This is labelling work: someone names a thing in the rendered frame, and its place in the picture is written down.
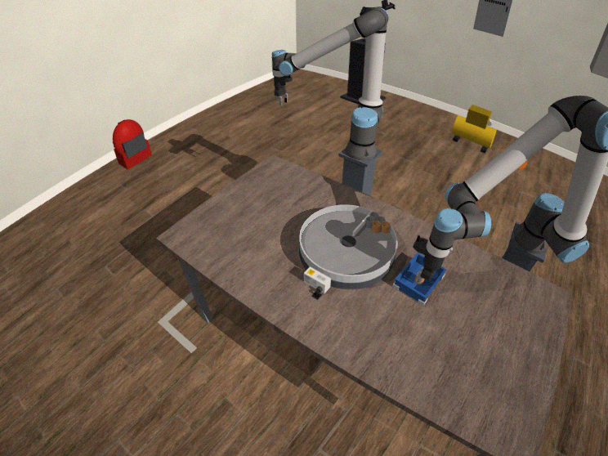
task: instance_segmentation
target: wall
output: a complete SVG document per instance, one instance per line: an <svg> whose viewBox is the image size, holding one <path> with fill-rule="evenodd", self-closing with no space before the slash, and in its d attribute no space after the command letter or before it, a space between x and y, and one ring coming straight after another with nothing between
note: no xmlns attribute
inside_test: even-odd
<svg viewBox="0 0 608 456"><path fill-rule="evenodd" d="M473 29L477 0L393 2L384 60L388 85L465 110L482 106L493 120L521 131L566 96L608 105L608 79L589 69L608 21L605 0L515 1L504 37ZM297 0L297 49L348 25L361 7L380 4ZM314 65L347 73L348 46ZM579 138L577 130L553 143L576 152Z"/></svg>
<svg viewBox="0 0 608 456"><path fill-rule="evenodd" d="M110 152L119 121L148 131L268 74L295 21L295 0L4 2L0 220Z"/></svg>

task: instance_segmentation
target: wall-mounted box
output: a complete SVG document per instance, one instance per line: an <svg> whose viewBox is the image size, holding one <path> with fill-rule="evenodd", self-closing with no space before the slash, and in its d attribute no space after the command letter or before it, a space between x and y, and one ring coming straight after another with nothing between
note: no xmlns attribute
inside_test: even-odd
<svg viewBox="0 0 608 456"><path fill-rule="evenodd" d="M502 37L510 11L511 0L479 0L473 29Z"/></svg>
<svg viewBox="0 0 608 456"><path fill-rule="evenodd" d="M608 78L608 25L597 47L596 55L591 60L591 72Z"/></svg>

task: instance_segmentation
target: table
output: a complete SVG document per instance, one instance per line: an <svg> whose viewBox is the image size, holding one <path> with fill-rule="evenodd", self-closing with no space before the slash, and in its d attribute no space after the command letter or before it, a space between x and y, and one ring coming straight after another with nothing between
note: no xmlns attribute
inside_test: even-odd
<svg viewBox="0 0 608 456"><path fill-rule="evenodd" d="M451 436L493 456L538 450L557 384L570 295L458 241L425 306L381 281L302 280L298 233L321 208L359 204L395 228L411 258L431 225L272 156L159 236L181 260L209 321L196 271L319 358Z"/></svg>

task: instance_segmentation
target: red machine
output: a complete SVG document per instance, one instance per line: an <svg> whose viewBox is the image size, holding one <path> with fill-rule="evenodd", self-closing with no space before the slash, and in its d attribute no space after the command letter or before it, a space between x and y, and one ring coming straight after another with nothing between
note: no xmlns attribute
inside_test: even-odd
<svg viewBox="0 0 608 456"><path fill-rule="evenodd" d="M116 159L126 169L144 161L152 155L150 143L144 138L141 125L135 120L118 122L112 135Z"/></svg>

